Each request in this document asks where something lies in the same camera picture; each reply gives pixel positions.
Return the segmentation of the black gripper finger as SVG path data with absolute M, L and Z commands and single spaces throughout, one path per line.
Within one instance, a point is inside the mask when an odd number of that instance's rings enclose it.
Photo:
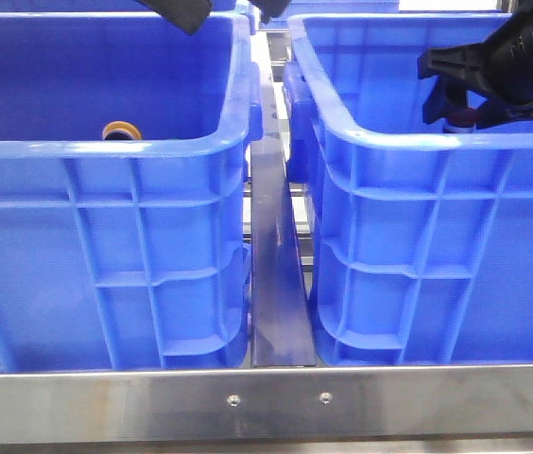
M 469 92 L 489 93 L 483 60 L 481 44 L 431 47 L 419 56 L 418 79 L 436 79 L 422 105 L 424 123 L 435 123 L 450 112 L 470 107 Z
M 499 98 L 489 98 L 477 108 L 475 127 L 484 130 L 525 121 L 533 121 L 533 104 L 514 105 Z

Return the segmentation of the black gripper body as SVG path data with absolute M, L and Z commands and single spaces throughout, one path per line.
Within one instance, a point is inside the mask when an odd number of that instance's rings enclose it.
M 533 1 L 525 1 L 482 43 L 483 72 L 494 106 L 533 106 Z

